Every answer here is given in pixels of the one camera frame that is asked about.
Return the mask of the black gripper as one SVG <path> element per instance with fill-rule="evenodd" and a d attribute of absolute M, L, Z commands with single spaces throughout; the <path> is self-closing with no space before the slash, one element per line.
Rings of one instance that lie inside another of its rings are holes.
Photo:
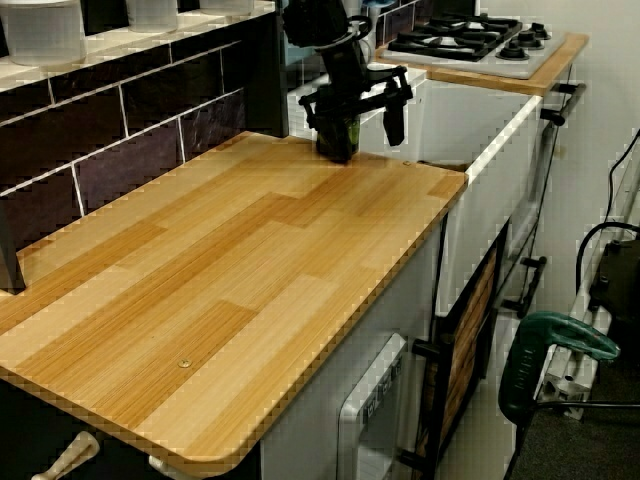
<path fill-rule="evenodd" d="M 309 126 L 317 130 L 319 153 L 334 163 L 346 163 L 352 156 L 352 142 L 346 118 L 383 108 L 383 126 L 390 146 L 405 138 L 404 107 L 413 98 L 403 66 L 373 70 L 364 60 L 357 41 L 318 50 L 329 83 L 301 98 Z"/>

